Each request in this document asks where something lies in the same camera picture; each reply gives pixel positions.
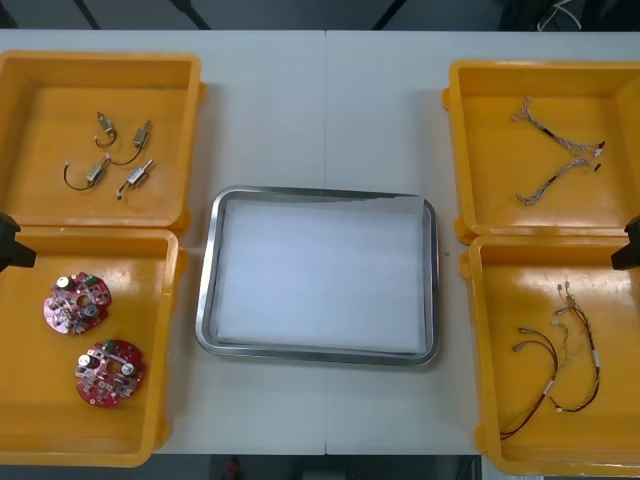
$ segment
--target stainless steel tray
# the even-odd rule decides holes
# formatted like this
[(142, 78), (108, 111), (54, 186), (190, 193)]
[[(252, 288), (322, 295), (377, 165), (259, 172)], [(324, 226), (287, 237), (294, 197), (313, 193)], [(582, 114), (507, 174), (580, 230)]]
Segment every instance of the stainless steel tray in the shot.
[(307, 188), (259, 188), (231, 187), (222, 191), (213, 203), (211, 223), (204, 256), (200, 293), (196, 318), (196, 337), (200, 345), (207, 351), (221, 355), (238, 355), (254, 357), (285, 358), (295, 360), (311, 360), (325, 362), (360, 363), (376, 365), (416, 366), (431, 360), (438, 349), (438, 241), (436, 216), (433, 207), (423, 199), (419, 199), (424, 208), (418, 209), (417, 228), (422, 232), (420, 252), (422, 256), (424, 307), (419, 310), (420, 342), (424, 346), (419, 353), (382, 352), (368, 349), (327, 348), (318, 346), (264, 344), (256, 342), (234, 343), (223, 341), (218, 336), (219, 318), (214, 303), (218, 302), (222, 293), (216, 291), (219, 276), (219, 261), (223, 244), (225, 213), (230, 201), (253, 201), (265, 203), (286, 203), (301, 207), (327, 202), (357, 202), (374, 199), (419, 199), (413, 195), (356, 192), (342, 190), (321, 190)]

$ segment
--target wire harness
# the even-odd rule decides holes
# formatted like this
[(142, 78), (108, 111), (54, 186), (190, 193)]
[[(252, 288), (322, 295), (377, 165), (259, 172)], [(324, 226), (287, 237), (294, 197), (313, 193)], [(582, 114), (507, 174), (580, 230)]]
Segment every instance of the wire harness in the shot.
[(593, 365), (594, 365), (594, 370), (595, 370), (595, 381), (594, 381), (593, 388), (590, 390), (590, 392), (586, 395), (585, 399), (580, 404), (578, 404), (578, 405), (576, 405), (574, 407), (562, 406), (551, 395), (551, 388), (553, 387), (553, 385), (556, 382), (556, 379), (558, 377), (558, 374), (563, 369), (563, 367), (566, 365), (566, 362), (567, 362), (567, 360), (569, 358), (569, 351), (568, 351), (569, 329), (568, 329), (568, 327), (562, 321), (560, 321), (560, 319), (558, 319), (558, 318), (554, 318), (552, 320), (552, 322), (551, 322), (552, 325), (557, 326), (557, 327), (559, 327), (559, 328), (561, 328), (563, 330), (563, 341), (562, 341), (563, 359), (562, 359), (562, 362), (559, 362), (559, 360), (558, 360), (558, 352), (557, 352), (556, 348), (554, 347), (553, 342), (551, 342), (551, 340), (549, 339), (549, 337), (547, 337), (545, 334), (543, 334), (539, 330), (536, 330), (536, 329), (533, 329), (533, 328), (519, 328), (518, 331), (520, 333), (525, 334), (525, 335), (536, 335), (536, 336), (540, 337), (540, 340), (526, 340), (526, 341), (517, 343), (516, 345), (514, 345), (512, 347), (512, 350), (514, 352), (519, 352), (526, 345), (538, 345), (540, 347), (543, 347), (547, 351), (547, 353), (551, 356), (551, 359), (552, 359), (552, 362), (553, 362), (553, 371), (551, 373), (551, 376), (550, 376), (549, 382), (547, 383), (547, 386), (545, 387), (543, 392), (540, 394), (540, 396), (537, 398), (537, 400), (530, 407), (528, 407), (527, 409), (523, 410), (522, 412), (519, 412), (516, 415), (516, 417), (520, 417), (521, 415), (525, 415), (524, 419), (522, 421), (520, 421), (520, 423), (518, 423), (518, 425), (516, 427), (506, 428), (504, 431), (500, 432), (501, 440), (506, 440), (507, 438), (512, 437), (513, 435), (518, 433), (520, 430), (522, 430), (522, 428), (524, 428), (524, 426), (531, 420), (533, 415), (540, 408), (540, 405), (542, 405), (542, 403), (544, 402), (544, 399), (546, 397), (549, 397), (549, 400), (551, 401), (553, 406), (556, 408), (556, 411), (558, 413), (560, 413), (560, 412), (576, 413), (576, 412), (580, 412), (581, 410), (584, 410), (586, 407), (588, 407), (595, 400), (596, 396), (598, 395), (598, 392), (600, 390), (600, 357), (598, 355), (598, 351), (597, 351), (597, 349), (595, 347), (595, 342), (593, 340), (593, 329), (591, 328), (591, 323), (590, 323), (587, 315), (584, 313), (584, 310), (582, 310), (582, 308), (576, 302), (575, 296), (573, 296), (569, 292), (569, 286), (570, 286), (569, 282), (568, 281), (565, 282), (565, 284), (564, 284), (565, 295), (563, 295), (563, 293), (562, 293), (563, 286), (562, 285), (558, 285), (558, 293), (560, 295), (560, 298), (561, 298), (562, 302), (565, 304), (565, 307), (561, 308), (560, 310), (557, 310), (554, 313), (557, 316), (561, 316), (561, 315), (564, 315), (565, 313), (573, 312), (573, 313), (576, 314), (576, 316), (580, 320), (580, 323), (584, 326), (584, 328), (585, 328), (585, 330), (587, 332), (588, 339), (589, 339), (589, 346), (591, 347)]
[(526, 119), (535, 125), (541, 132), (545, 135), (551, 137), (556, 143), (562, 145), (567, 149), (571, 155), (574, 157), (578, 157), (572, 162), (568, 163), (564, 167), (562, 167), (558, 172), (556, 172), (549, 180), (547, 180), (540, 189), (535, 192), (531, 196), (524, 196), (519, 193), (516, 193), (516, 198), (525, 204), (525, 206), (530, 207), (531, 205), (535, 205), (540, 201), (542, 196), (545, 194), (547, 189), (560, 178), (562, 175), (566, 174), (569, 170), (572, 170), (576, 167), (589, 167), (592, 168), (594, 173), (597, 172), (601, 164), (594, 163), (595, 159), (602, 155), (602, 149), (604, 148), (605, 142), (602, 141), (600, 143), (579, 143), (574, 142), (573, 140), (566, 139), (559, 135), (556, 135), (551, 130), (549, 130), (546, 126), (540, 123), (532, 114), (529, 109), (531, 106), (532, 99), (531, 97), (525, 97), (524, 104), (522, 110), (511, 115), (512, 121), (519, 121)]

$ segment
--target yellow tray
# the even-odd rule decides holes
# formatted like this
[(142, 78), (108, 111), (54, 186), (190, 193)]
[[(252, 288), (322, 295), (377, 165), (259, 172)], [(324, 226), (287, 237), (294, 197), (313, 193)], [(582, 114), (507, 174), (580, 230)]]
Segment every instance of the yellow tray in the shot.
[[(12, 51), (0, 57), (0, 211), (20, 225), (126, 226), (186, 231), (200, 61), (189, 54)], [(138, 128), (150, 139), (130, 165), (109, 165), (100, 183), (83, 186), (104, 151), (96, 112), (114, 124), (114, 161), (135, 152)], [(118, 201), (129, 174), (153, 159), (149, 178)]]
[[(512, 475), (640, 475), (640, 270), (611, 269), (610, 255), (625, 245), (616, 237), (483, 236), (460, 260), (475, 332), (480, 426), (476, 446)], [(569, 328), (569, 360), (553, 386), (556, 400), (579, 404), (593, 387), (590, 348), (583, 327), (570, 315), (557, 285), (569, 281), (589, 316), (601, 362), (600, 391), (578, 413), (558, 413), (548, 398), (530, 422), (501, 441), (500, 429), (529, 407), (552, 373), (541, 349), (512, 346), (535, 328), (559, 349), (561, 318)]]
[[(563, 175), (540, 202), (531, 195), (574, 159), (530, 122), (523, 99), (554, 133), (606, 141), (597, 173)], [(640, 205), (640, 63), (459, 61), (443, 92), (449, 111), (463, 243), (478, 235), (623, 235)]]
[[(166, 230), (24, 228), (18, 241), (38, 252), (33, 269), (0, 275), (0, 463), (136, 466), (168, 436), (164, 399), (167, 343), (176, 300), (178, 241)], [(109, 318), (80, 336), (49, 328), (43, 302), (56, 279), (84, 271), (102, 278)], [(143, 353), (140, 390), (112, 409), (76, 392), (78, 356), (123, 339)]]

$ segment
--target circular pcb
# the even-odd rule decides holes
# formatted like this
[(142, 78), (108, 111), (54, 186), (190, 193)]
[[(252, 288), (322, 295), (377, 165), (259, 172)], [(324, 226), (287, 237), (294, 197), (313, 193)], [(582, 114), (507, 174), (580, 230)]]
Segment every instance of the circular pcb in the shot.
[(136, 392), (145, 370), (142, 352), (135, 346), (124, 340), (107, 340), (78, 358), (76, 389), (90, 405), (114, 407)]
[(80, 272), (60, 277), (44, 301), (44, 318), (58, 333), (81, 335), (100, 325), (108, 316), (111, 293), (95, 275)]

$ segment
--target wire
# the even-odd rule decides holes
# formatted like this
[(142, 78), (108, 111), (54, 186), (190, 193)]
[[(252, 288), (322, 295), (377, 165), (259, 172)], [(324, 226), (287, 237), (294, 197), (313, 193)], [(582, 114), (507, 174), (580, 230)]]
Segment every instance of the wire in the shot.
[(402, 6), (406, 3), (407, 0), (394, 0), (393, 3), (387, 8), (387, 10), (382, 14), (380, 20), (376, 22), (371, 30), (382, 30), (387, 26), (389, 20), (391, 20), (398, 10), (402, 8)]
[(91, 25), (91, 28), (94, 30), (100, 30), (100, 25), (98, 25), (96, 18), (93, 16), (89, 8), (85, 5), (84, 1), (73, 0), (73, 3), (76, 4), (76, 7), (78, 7), (78, 10), (80, 10), (80, 13), (84, 17), (84, 19), (87, 21), (89, 25)]
[(567, 311), (572, 311), (574, 312), (578, 318), (580, 319), (580, 321), (582, 322), (582, 325), (585, 327), (586, 331), (587, 331), (587, 336), (589, 338), (589, 346), (591, 347), (591, 355), (592, 355), (592, 359), (593, 359), (593, 366), (594, 366), (594, 370), (595, 370), (595, 382), (593, 385), (593, 388), (591, 389), (591, 391), (587, 394), (586, 398), (583, 400), (583, 402), (581, 404), (579, 404), (576, 407), (563, 407), (562, 405), (560, 405), (553, 397), (549, 397), (549, 399), (551, 400), (551, 402), (553, 403), (553, 405), (559, 409), (558, 411), (562, 411), (562, 412), (569, 412), (569, 413), (575, 413), (575, 412), (579, 412), (581, 410), (584, 410), (585, 408), (587, 408), (598, 396), (598, 392), (600, 391), (600, 357), (598, 356), (598, 351), (596, 350), (596, 346), (595, 343), (593, 341), (593, 330), (591, 328), (591, 322), (589, 322), (589, 318), (587, 317), (587, 315), (584, 313), (584, 311), (582, 310), (582, 308), (580, 308), (580, 306), (575, 303), (575, 298), (573, 297), (573, 295), (569, 296), (570, 299), (572, 299), (572, 302), (574, 302), (574, 305), (568, 305), (566, 308), (563, 308), (562, 310), (559, 310), (560, 315), (566, 313)]
[(69, 183), (69, 181), (67, 180), (67, 171), (69, 170), (69, 162), (65, 163), (64, 165), (64, 172), (62, 174), (62, 178), (64, 178), (64, 183), (67, 184), (67, 187), (72, 188), (78, 192), (83, 192), (84, 190), (89, 190), (91, 187), (93, 187), (94, 183), (88, 183), (86, 187), (82, 187), (82, 188), (78, 188), (78, 187), (74, 187), (73, 185), (71, 185)]
[(190, 0), (169, 1), (173, 3), (173, 6), (176, 7), (181, 13), (184, 13), (187, 17), (189, 17), (189, 20), (191, 20), (199, 30), (211, 30), (209, 24), (205, 22), (204, 18), (200, 16), (198, 11), (193, 8)]
[(524, 97), (524, 102), (522, 105), (522, 110), (511, 115), (511, 120), (517, 122), (518, 120), (529, 120), (536, 127), (538, 127), (543, 133), (551, 137), (556, 143), (565, 147), (571, 155), (574, 157), (584, 157), (587, 155), (591, 155), (592, 159), (596, 159), (600, 155), (602, 155), (602, 149), (604, 148), (605, 142), (602, 141), (600, 143), (579, 143), (574, 142), (572, 140), (568, 140), (559, 135), (556, 135), (547, 127), (545, 127), (542, 123), (540, 123), (529, 111), (529, 107), (531, 106), (531, 102), (533, 99), (531, 97)]
[(567, 15), (573, 21), (573, 23), (575, 23), (576, 27), (578, 27), (578, 31), (581, 31), (582, 25), (580, 24), (580, 21), (576, 18), (576, 16), (573, 13), (571, 13), (569, 10), (563, 7), (563, 5), (567, 5), (572, 1), (573, 0), (561, 0), (557, 3), (554, 3), (551, 6), (551, 8), (553, 8), (553, 12), (551, 12), (551, 15), (549, 15), (549, 17), (545, 20), (545, 22), (542, 25), (540, 25), (540, 22), (538, 22), (538, 24), (536, 25), (536, 28), (538, 29), (538, 31), (544, 32), (544, 29), (547, 27), (549, 22), (554, 19), (554, 17), (558, 12), (562, 12), (565, 15)]
[(93, 141), (96, 142), (96, 145), (100, 148), (109, 148), (111, 145), (113, 145), (116, 141), (116, 138), (118, 138), (118, 132), (116, 131), (116, 129), (113, 129), (113, 137), (111, 137), (111, 141), (107, 142), (107, 143), (100, 143), (100, 141), (98, 140), (98, 137), (95, 136), (93, 137)]
[[(534, 332), (537, 332), (537, 330), (532, 330), (531, 332), (523, 332), (523, 333), (534, 333)], [(551, 375), (551, 379), (549, 380), (549, 383), (547, 384), (546, 388), (540, 394), (540, 396), (538, 397), (536, 402), (533, 404), (533, 406), (529, 409), (529, 412), (527, 413), (527, 416), (524, 418), (524, 420), (522, 422), (520, 422), (520, 425), (518, 425), (513, 430), (500, 432), (501, 440), (506, 440), (507, 438), (510, 438), (510, 437), (514, 436), (516, 433), (518, 433), (520, 430), (522, 430), (522, 428), (529, 422), (529, 420), (531, 420), (531, 417), (533, 417), (533, 414), (536, 413), (536, 411), (538, 410), (538, 408), (542, 404), (544, 398), (549, 394), (549, 391), (551, 390), (551, 387), (552, 387), (553, 383), (555, 382), (556, 375), (558, 373), (558, 358), (554, 354), (555, 349), (552, 350), (553, 347), (549, 348), (546, 344), (544, 344), (542, 342), (539, 342), (537, 340), (526, 340), (524, 342), (520, 342), (520, 343), (514, 345), (513, 346), (513, 351), (514, 352), (519, 352), (522, 349), (522, 347), (524, 347), (525, 345), (528, 345), (528, 344), (541, 345), (549, 353), (549, 355), (551, 355), (551, 358), (553, 359), (553, 374)]]
[(142, 146), (139, 146), (139, 147), (136, 149), (136, 154), (135, 154), (133, 157), (131, 157), (131, 159), (130, 159), (130, 160), (127, 160), (127, 161), (126, 161), (126, 162), (124, 162), (124, 163), (114, 162), (113, 160), (111, 160), (111, 157), (109, 157), (109, 161), (110, 161), (112, 164), (114, 164), (114, 165), (128, 165), (128, 164), (130, 164), (131, 162), (133, 162), (136, 158), (138, 158), (138, 155), (140, 155), (140, 152), (142, 152)]
[[(527, 207), (530, 207), (531, 205), (535, 205), (540, 201), (542, 196), (545, 194), (547, 189), (553, 184), (553, 182), (555, 182), (558, 178), (560, 178), (562, 175), (567, 173), (569, 170), (571, 170), (574, 167), (590, 167), (590, 166), (591, 165), (589, 164), (589, 161), (586, 160), (585, 158), (577, 158), (571, 163), (568, 163), (567, 165), (562, 167), (555, 175), (553, 175), (549, 180), (547, 180), (545, 184), (542, 187), (540, 187), (540, 189), (533, 195), (529, 197), (524, 197), (519, 193), (516, 193), (516, 198), (520, 200), (522, 203), (524, 203), (525, 206)], [(594, 173), (597, 172), (599, 169), (600, 169), (600, 164), (597, 164), (595, 167), (593, 167)]]
[(551, 324), (555, 325), (556, 327), (562, 328), (562, 331), (564, 332), (564, 337), (562, 339), (562, 351), (564, 353), (564, 358), (562, 359), (560, 367), (558, 367), (559, 372), (560, 370), (562, 370), (562, 368), (567, 363), (567, 360), (569, 359), (569, 328), (558, 319), (553, 319)]

